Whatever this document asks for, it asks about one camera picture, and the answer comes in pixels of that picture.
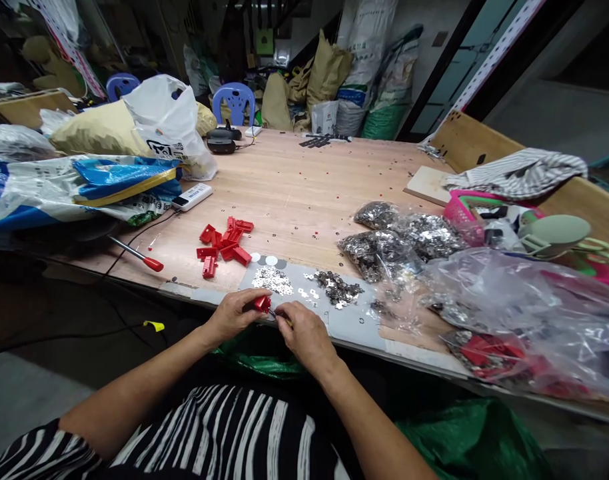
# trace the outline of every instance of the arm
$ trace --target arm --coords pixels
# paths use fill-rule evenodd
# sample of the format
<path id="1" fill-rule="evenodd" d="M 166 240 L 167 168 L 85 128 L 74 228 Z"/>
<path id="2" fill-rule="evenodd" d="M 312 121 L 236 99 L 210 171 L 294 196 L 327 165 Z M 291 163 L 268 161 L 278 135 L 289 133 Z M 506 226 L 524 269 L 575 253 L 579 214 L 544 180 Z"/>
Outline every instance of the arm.
<path id="1" fill-rule="evenodd" d="M 320 383 L 342 420 L 365 478 L 437 479 L 338 357 L 320 317 L 297 301 L 279 305 L 276 314 L 287 347 Z"/>
<path id="2" fill-rule="evenodd" d="M 60 430 L 80 435 L 104 460 L 113 459 L 189 367 L 253 321 L 267 317 L 256 310 L 243 313 L 248 303 L 263 295 L 271 292 L 247 289 L 227 294 L 207 323 L 74 407 L 60 418 Z"/>

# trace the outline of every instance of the striped cloth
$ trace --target striped cloth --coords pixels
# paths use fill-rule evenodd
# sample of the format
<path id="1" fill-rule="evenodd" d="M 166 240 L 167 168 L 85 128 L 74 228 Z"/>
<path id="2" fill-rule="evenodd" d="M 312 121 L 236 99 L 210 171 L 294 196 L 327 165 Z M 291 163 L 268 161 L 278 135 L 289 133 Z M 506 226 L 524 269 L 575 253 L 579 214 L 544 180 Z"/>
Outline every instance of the striped cloth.
<path id="1" fill-rule="evenodd" d="M 588 176 L 588 168 L 581 158 L 527 148 L 459 175 L 451 175 L 442 184 L 448 190 L 483 191 L 510 200 L 525 200 L 539 197 L 576 175 Z"/>
<path id="2" fill-rule="evenodd" d="M 58 420 L 0 456 L 0 479 L 333 479 L 349 476 L 314 420 L 244 387 L 197 387 L 106 465 Z"/>

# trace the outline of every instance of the red screwdriver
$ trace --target red screwdriver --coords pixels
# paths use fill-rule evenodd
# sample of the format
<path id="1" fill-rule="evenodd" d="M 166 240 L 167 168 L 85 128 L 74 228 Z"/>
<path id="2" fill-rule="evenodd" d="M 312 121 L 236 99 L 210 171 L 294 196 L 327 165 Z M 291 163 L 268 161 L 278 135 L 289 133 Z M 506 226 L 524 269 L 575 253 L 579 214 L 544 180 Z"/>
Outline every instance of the red screwdriver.
<path id="1" fill-rule="evenodd" d="M 137 250 L 134 250 L 133 248 L 131 248 L 130 246 L 128 246 L 126 243 L 122 243 L 120 240 L 109 236 L 109 239 L 113 242 L 116 243 L 118 245 L 120 245 L 122 248 L 124 248 L 126 251 L 128 251 L 130 254 L 135 255 L 136 257 L 138 257 L 140 260 L 142 260 L 144 262 L 144 264 L 146 266 L 148 266 L 150 269 L 152 269 L 153 271 L 160 271 L 163 268 L 165 268 L 165 266 L 160 263 L 157 260 L 154 260 L 152 258 L 146 257 L 144 256 L 142 253 L 140 253 Z"/>

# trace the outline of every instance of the blue plastic chair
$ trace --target blue plastic chair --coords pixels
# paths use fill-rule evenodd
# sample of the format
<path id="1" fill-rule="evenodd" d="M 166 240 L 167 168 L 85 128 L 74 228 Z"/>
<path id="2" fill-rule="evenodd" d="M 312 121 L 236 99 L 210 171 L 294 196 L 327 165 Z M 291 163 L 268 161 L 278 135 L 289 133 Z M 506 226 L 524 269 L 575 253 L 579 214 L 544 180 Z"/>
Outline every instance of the blue plastic chair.
<path id="1" fill-rule="evenodd" d="M 256 97 L 249 87 L 242 83 L 232 82 L 225 83 L 216 93 L 213 94 L 213 114 L 216 116 L 218 123 L 223 122 L 223 116 L 220 112 L 223 98 L 231 109 L 231 125 L 240 127 L 245 124 L 245 107 L 249 102 L 249 111 L 251 112 L 251 125 L 256 113 Z"/>
<path id="2" fill-rule="evenodd" d="M 107 95 L 110 102 L 115 102 L 120 97 L 131 93 L 131 91 L 140 85 L 140 80 L 130 73 L 116 73 L 107 80 Z"/>

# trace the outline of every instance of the green scissors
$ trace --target green scissors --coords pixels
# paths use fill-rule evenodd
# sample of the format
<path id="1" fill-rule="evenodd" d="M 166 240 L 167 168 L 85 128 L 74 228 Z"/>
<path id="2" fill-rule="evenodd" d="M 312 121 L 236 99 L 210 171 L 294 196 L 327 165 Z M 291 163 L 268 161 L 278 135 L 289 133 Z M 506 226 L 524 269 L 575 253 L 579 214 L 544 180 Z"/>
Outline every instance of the green scissors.
<path id="1" fill-rule="evenodd" d="M 609 243 L 587 237 L 572 250 L 586 256 L 586 259 L 595 263 L 605 263 L 609 265 Z"/>

